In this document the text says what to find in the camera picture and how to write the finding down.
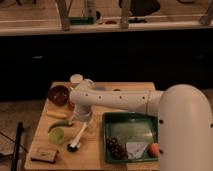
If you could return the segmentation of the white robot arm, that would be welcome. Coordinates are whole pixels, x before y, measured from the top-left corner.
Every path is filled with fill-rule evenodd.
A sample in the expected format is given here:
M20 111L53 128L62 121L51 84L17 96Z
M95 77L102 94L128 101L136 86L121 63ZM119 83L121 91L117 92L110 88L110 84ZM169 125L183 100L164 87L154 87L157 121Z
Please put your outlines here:
M213 171L213 112L194 86L159 90L97 90L85 79L70 93L77 115L91 107L117 108L158 119L159 171Z

